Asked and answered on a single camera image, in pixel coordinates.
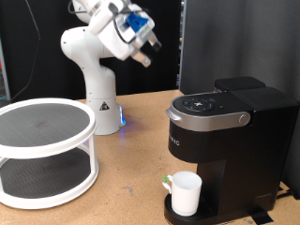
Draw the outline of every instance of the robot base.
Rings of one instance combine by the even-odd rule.
[[[109,135],[117,132],[126,121],[123,120],[122,106],[116,103],[116,97],[88,98],[86,105],[95,113],[97,129],[95,135]]]

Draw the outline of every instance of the blue light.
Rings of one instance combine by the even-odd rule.
[[[126,120],[123,118],[123,110],[121,105],[120,105],[120,119],[121,119],[121,125],[124,125],[126,123]]]

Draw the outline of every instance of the coffee maker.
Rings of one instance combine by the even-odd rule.
[[[221,79],[214,93],[175,98],[170,109],[169,150],[198,163],[198,211],[181,217],[165,199],[174,225],[210,225],[274,208],[299,102],[254,78]]]

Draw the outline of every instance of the mug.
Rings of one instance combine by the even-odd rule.
[[[168,180],[172,181],[172,187],[167,184]],[[177,172],[173,176],[165,175],[162,180],[162,185],[172,195],[172,210],[184,217],[197,212],[202,184],[202,179],[194,172]]]

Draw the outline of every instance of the wooden table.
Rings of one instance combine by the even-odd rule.
[[[117,97],[127,124],[113,135],[96,136],[96,183],[74,201],[50,209],[20,210],[0,205],[0,225],[168,225],[163,214],[168,190],[161,185],[162,177],[183,170],[196,172],[197,168],[168,150],[169,117],[165,110],[180,95],[175,90]],[[275,225],[300,224],[300,202],[292,196],[279,199],[269,215]],[[223,224],[255,223],[246,217]]]

